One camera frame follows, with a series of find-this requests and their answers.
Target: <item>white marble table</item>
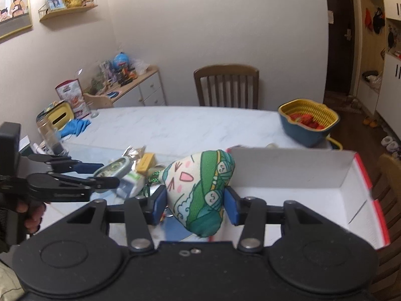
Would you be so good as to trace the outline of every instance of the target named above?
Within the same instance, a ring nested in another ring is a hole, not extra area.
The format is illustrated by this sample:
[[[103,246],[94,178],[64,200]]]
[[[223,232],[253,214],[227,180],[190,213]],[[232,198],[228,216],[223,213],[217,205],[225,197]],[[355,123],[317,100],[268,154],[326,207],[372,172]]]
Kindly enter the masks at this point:
[[[304,148],[288,137],[277,112],[223,107],[118,107],[99,116],[67,147],[86,145],[113,149],[146,145],[147,151],[190,155],[234,145]],[[322,148],[328,147],[324,142]]]

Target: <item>blue globe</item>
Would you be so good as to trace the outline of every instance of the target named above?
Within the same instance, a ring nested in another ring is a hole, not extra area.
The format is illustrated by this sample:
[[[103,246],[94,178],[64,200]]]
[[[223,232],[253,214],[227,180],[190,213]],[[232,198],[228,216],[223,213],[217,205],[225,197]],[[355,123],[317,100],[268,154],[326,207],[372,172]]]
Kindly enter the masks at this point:
[[[125,53],[117,54],[113,60],[113,67],[115,70],[121,70],[124,67],[130,66],[130,58]]]

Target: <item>basket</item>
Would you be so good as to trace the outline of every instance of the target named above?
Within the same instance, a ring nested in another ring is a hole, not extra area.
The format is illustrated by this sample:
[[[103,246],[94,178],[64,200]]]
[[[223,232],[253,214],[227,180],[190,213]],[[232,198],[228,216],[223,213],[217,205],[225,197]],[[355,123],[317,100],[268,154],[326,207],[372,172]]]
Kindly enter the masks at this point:
[[[279,107],[281,124],[287,135],[304,145],[313,147],[326,139],[331,130],[340,121],[339,115],[326,105],[310,99],[295,99]],[[324,129],[312,129],[295,122],[290,115],[294,113],[310,114]]]

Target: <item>yellow handle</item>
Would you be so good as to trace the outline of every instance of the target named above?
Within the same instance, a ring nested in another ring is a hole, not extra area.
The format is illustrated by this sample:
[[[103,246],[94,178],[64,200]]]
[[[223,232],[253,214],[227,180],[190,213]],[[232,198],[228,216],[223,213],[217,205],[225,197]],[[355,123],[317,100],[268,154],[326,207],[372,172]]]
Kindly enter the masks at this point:
[[[337,140],[331,138],[329,135],[326,137],[326,140],[331,142],[333,145],[336,145],[338,147],[338,150],[342,151],[344,147],[342,146],[341,143],[339,143]]]

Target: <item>green plush toy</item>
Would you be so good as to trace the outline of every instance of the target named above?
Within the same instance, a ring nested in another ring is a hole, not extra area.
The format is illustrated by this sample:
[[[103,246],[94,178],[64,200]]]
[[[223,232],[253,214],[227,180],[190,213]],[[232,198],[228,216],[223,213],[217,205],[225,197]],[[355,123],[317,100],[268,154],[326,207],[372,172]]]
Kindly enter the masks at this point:
[[[168,206],[188,231],[207,237],[220,228],[224,188],[234,168],[230,154],[210,150],[175,161],[160,172]]]

